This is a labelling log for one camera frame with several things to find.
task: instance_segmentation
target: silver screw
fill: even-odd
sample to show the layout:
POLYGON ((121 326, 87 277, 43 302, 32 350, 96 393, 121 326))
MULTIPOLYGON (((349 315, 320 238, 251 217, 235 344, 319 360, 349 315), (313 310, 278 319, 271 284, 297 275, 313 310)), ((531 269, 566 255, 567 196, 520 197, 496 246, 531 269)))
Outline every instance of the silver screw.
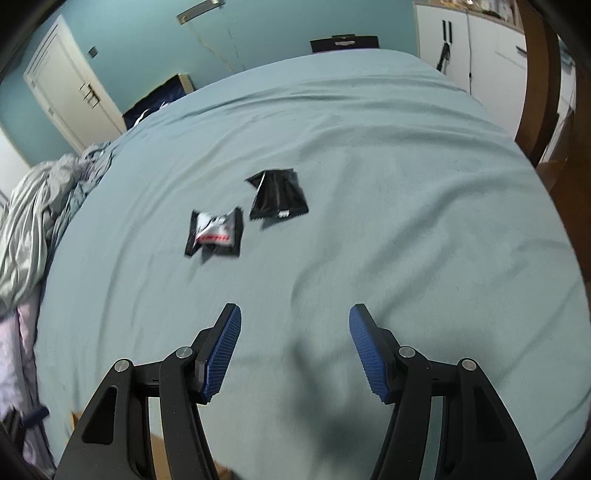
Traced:
POLYGON ((129 362, 127 360, 119 360, 115 364, 115 370, 118 372, 125 372, 129 368, 129 362))
POLYGON ((193 354, 193 350, 189 346, 182 346, 177 350, 177 357, 179 358, 187 358, 193 354))
POLYGON ((403 356, 404 358, 412 358, 416 352, 411 346, 402 346, 400 347, 398 353, 400 353, 400 356, 403 356))
POLYGON ((462 367, 464 367, 466 370, 469 370, 470 372, 473 372, 476 370, 476 362, 466 358, 465 360, 462 360, 462 367))

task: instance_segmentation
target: gray blanket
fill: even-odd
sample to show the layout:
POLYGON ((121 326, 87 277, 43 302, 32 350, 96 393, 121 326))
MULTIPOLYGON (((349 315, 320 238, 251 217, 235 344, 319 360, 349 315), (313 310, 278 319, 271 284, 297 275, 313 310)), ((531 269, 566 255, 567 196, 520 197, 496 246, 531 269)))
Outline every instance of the gray blanket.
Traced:
POLYGON ((107 146, 43 162, 13 190, 0 219, 0 317, 43 278, 72 216, 111 165, 111 155, 102 155, 107 146))

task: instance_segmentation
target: light blue bed sheet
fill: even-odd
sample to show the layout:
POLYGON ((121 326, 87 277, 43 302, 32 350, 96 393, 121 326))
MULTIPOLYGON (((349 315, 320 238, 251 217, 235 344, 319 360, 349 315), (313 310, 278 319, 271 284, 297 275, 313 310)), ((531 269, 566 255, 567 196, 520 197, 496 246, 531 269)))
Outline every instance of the light blue bed sheet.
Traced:
POLYGON ((370 477, 391 408, 349 336, 355 303, 430 359, 476 359, 541 480, 580 438, 591 327, 558 214, 484 108, 420 60, 368 50, 267 65, 188 95, 112 148, 39 318, 57 459, 70 411, 117 359, 164 359, 229 301, 242 334, 200 411, 214 458, 243 480, 370 477), (244 179, 264 168, 294 168, 310 213, 247 221, 238 259, 184 257, 191 210, 248 214, 244 179))

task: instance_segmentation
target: white wall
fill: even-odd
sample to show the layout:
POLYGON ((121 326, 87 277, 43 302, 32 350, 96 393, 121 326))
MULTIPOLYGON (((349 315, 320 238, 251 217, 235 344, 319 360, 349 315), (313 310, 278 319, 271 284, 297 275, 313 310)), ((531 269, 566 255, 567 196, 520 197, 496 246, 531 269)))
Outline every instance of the white wall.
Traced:
POLYGON ((0 127, 0 204, 4 203, 2 197, 10 198, 12 189, 29 169, 28 163, 16 151, 0 127))

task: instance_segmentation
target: crumpled blanket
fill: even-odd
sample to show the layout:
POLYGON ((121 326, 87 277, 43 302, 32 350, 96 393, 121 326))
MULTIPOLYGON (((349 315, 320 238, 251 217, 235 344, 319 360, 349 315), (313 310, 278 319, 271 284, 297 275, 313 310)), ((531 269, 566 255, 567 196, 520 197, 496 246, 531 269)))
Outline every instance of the crumpled blanket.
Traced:
MULTIPOLYGON (((0 418, 40 406, 33 345, 43 278, 73 216, 112 161, 109 144, 43 162, 19 182, 0 217, 0 418)), ((27 431, 25 460, 51 472, 43 425, 27 431)))
POLYGON ((108 143, 77 158, 32 168, 12 191, 0 220, 0 317, 26 299, 46 271, 66 226, 111 165, 108 143))

